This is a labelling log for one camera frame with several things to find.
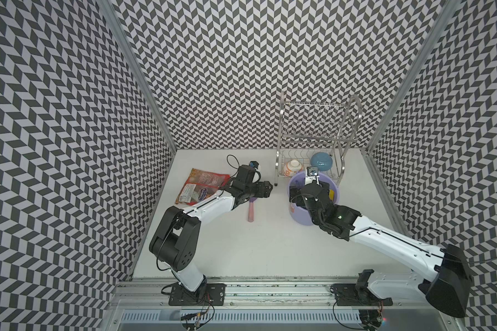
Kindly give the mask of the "aluminium frame post left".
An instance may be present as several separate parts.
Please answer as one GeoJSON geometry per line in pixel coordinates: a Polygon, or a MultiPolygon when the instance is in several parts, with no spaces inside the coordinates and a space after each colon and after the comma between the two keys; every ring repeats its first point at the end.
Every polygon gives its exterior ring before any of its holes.
{"type": "Polygon", "coordinates": [[[138,58],[133,52],[131,44],[129,44],[125,31],[116,15],[112,1],[99,0],[97,1],[97,5],[106,20],[108,28],[112,32],[118,46],[120,47],[121,53],[123,54],[123,57],[126,60],[128,67],[157,122],[157,125],[160,128],[160,132],[164,135],[164,139],[166,140],[168,147],[173,153],[176,153],[178,149],[169,132],[168,126],[164,121],[162,112],[153,96],[150,86],[146,81],[146,77],[139,65],[138,58]]]}

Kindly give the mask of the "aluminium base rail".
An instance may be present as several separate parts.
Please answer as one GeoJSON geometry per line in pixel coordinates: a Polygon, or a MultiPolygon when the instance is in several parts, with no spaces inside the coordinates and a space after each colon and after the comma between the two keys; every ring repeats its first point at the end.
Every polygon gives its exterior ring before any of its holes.
{"type": "Polygon", "coordinates": [[[171,279],[117,286],[100,330],[465,330],[461,319],[424,301],[345,305],[333,286],[350,277],[212,278],[216,289],[193,306],[170,298],[171,279]]]}

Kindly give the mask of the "red snack bag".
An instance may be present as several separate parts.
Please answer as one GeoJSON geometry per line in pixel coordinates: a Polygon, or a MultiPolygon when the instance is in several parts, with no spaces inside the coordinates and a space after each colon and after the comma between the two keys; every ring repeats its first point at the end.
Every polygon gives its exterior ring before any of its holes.
{"type": "Polygon", "coordinates": [[[176,204],[195,205],[214,195],[220,187],[231,178],[227,174],[218,174],[193,168],[185,181],[176,204]]]}

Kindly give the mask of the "silver metal dish rack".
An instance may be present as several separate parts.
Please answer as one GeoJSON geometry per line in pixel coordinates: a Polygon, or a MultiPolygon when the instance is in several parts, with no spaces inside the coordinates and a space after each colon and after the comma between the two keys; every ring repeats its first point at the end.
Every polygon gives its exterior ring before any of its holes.
{"type": "Polygon", "coordinates": [[[299,161],[311,165],[316,153],[327,153],[331,167],[324,171],[336,185],[345,176],[345,157],[359,140],[364,108],[359,96],[351,95],[345,103],[289,101],[280,93],[274,185],[288,177],[285,165],[299,161]]]}

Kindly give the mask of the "white orange patterned bowl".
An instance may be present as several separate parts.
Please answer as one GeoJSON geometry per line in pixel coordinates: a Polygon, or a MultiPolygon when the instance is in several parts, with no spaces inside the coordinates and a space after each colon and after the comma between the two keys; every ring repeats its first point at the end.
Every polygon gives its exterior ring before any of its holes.
{"type": "Polygon", "coordinates": [[[290,161],[287,161],[282,167],[283,175],[286,177],[292,177],[296,173],[301,172],[303,170],[304,170],[303,164],[297,159],[292,159],[290,161]]]}

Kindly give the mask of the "aluminium frame post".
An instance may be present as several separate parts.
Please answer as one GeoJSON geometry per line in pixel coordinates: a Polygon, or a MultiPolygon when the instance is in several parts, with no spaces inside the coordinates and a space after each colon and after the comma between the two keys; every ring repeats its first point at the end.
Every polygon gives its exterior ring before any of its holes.
{"type": "Polygon", "coordinates": [[[178,149],[169,132],[168,126],[164,121],[162,112],[153,96],[150,86],[146,81],[146,77],[139,65],[138,58],[133,52],[131,44],[129,44],[125,31],[116,15],[112,1],[99,0],[97,1],[97,5],[106,20],[108,28],[112,32],[118,46],[120,47],[121,53],[123,54],[123,57],[126,60],[128,67],[157,122],[157,125],[160,128],[160,132],[164,135],[164,139],[166,140],[168,147],[173,153],[176,153],[178,149]]]}
{"type": "Polygon", "coordinates": [[[396,116],[397,110],[403,105],[405,97],[418,77],[418,73],[425,65],[427,58],[431,55],[433,48],[444,33],[447,24],[460,6],[460,1],[445,1],[440,7],[440,12],[433,21],[431,30],[426,34],[424,43],[418,49],[418,53],[410,65],[407,74],[397,88],[394,98],[374,132],[374,136],[368,143],[367,150],[363,153],[364,162],[371,178],[374,180],[374,185],[382,199],[393,228],[388,229],[376,221],[362,217],[359,222],[370,226],[370,229],[365,228],[363,233],[356,233],[351,240],[356,244],[367,246],[378,254],[385,255],[405,266],[408,271],[402,276],[396,277],[397,280],[403,280],[404,283],[411,283],[411,281],[420,283],[425,279],[428,281],[434,280],[438,274],[434,268],[440,266],[442,263],[442,258],[435,256],[436,253],[440,252],[440,248],[424,244],[408,236],[409,232],[403,223],[403,219],[396,211],[394,200],[390,197],[388,187],[385,185],[382,175],[376,167],[373,151],[379,146],[382,136],[386,133],[389,124],[396,116]]]}

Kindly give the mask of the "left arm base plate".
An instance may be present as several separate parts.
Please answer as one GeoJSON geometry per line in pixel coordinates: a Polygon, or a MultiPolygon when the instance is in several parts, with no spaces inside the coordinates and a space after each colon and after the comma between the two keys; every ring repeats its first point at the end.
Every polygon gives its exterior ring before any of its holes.
{"type": "Polygon", "coordinates": [[[175,284],[169,295],[169,306],[223,306],[226,294],[226,284],[202,284],[195,292],[187,290],[180,284],[175,284]]]}

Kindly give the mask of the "purple plastic bucket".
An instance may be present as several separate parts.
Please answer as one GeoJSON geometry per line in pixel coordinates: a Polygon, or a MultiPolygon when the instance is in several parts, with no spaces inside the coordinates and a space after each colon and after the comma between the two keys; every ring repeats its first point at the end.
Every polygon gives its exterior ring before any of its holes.
{"type": "MultiPolygon", "coordinates": [[[[338,186],[335,184],[333,179],[324,174],[320,173],[319,174],[319,182],[325,187],[328,188],[329,190],[334,190],[335,191],[335,203],[337,204],[340,199],[340,193],[338,186]]],[[[304,186],[305,184],[305,173],[304,172],[298,172],[288,182],[288,189],[287,193],[289,198],[293,198],[296,196],[297,191],[304,186]]],[[[311,218],[309,216],[308,211],[303,207],[303,206],[298,206],[294,202],[289,203],[289,214],[293,218],[294,221],[297,223],[303,225],[303,226],[313,226],[313,223],[311,221],[311,218]]]]}

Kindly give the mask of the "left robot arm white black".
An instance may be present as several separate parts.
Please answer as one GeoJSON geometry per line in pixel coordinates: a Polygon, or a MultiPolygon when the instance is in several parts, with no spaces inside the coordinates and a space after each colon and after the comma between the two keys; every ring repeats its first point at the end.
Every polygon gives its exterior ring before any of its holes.
{"type": "Polygon", "coordinates": [[[168,266],[186,292],[200,297],[207,279],[193,263],[193,258],[201,227],[252,198],[268,198],[272,190],[272,184],[261,179],[258,162],[240,165],[236,175],[204,201],[184,209],[168,208],[150,240],[149,252],[156,263],[168,266]]]}

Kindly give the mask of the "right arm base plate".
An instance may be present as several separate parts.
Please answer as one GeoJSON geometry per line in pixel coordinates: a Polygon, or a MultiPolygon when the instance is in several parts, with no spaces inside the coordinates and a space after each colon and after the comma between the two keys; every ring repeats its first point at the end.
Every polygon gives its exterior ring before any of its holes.
{"type": "Polygon", "coordinates": [[[330,292],[338,306],[393,306],[392,298],[378,299],[367,288],[356,290],[355,284],[333,284],[330,292]]]}

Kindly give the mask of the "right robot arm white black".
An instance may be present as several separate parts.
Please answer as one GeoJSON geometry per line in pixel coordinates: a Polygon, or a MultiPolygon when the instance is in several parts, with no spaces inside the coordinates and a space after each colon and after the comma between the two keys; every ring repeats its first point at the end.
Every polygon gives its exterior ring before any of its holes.
{"type": "Polygon", "coordinates": [[[455,318],[466,315],[472,271],[463,249],[425,244],[372,221],[361,212],[334,204],[328,188],[313,182],[289,191],[289,200],[306,209],[313,225],[331,236],[372,248],[411,269],[418,285],[396,285],[388,279],[368,281],[367,290],[378,299],[397,294],[423,298],[438,311],[455,318]]]}

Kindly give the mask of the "aluminium frame post right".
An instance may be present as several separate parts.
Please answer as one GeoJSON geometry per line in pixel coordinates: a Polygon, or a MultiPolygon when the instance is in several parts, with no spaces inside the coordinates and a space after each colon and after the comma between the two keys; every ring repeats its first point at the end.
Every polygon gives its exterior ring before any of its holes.
{"type": "Polygon", "coordinates": [[[440,7],[440,12],[433,21],[431,30],[426,34],[424,43],[418,49],[418,53],[410,65],[407,74],[397,88],[394,98],[374,132],[374,136],[368,143],[367,150],[363,153],[364,162],[371,178],[374,180],[374,185],[382,199],[393,228],[388,229],[376,221],[362,217],[359,222],[370,226],[370,229],[365,228],[363,233],[356,233],[351,240],[356,244],[367,246],[378,254],[385,255],[405,266],[408,271],[402,276],[396,277],[397,280],[403,280],[404,283],[411,283],[411,281],[420,283],[425,279],[428,281],[434,280],[438,274],[434,268],[440,266],[442,263],[442,258],[435,256],[436,253],[440,252],[440,248],[424,244],[408,236],[409,232],[403,223],[403,219],[396,211],[394,200],[390,197],[388,187],[385,185],[382,175],[376,167],[373,151],[379,146],[382,136],[386,133],[389,124],[396,116],[397,110],[403,105],[405,97],[418,77],[418,73],[425,65],[427,58],[431,55],[433,48],[444,33],[447,24],[460,6],[460,1],[445,1],[440,7]]]}

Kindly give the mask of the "purple rake pink handle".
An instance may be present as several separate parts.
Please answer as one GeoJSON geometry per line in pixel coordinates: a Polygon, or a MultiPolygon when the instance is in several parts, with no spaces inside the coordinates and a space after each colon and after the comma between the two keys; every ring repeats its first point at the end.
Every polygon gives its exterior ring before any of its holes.
{"type": "Polygon", "coordinates": [[[250,223],[254,222],[254,216],[255,216],[254,203],[255,203],[256,199],[257,199],[256,197],[251,197],[249,200],[248,222],[250,222],[250,223]]]}

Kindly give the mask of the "blue bowl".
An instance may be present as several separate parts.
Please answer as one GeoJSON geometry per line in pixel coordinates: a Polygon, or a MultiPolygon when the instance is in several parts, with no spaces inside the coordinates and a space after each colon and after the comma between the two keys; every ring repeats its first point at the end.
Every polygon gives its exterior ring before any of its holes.
{"type": "Polygon", "coordinates": [[[334,165],[332,156],[325,152],[317,152],[310,158],[310,164],[320,172],[329,171],[334,165]]]}

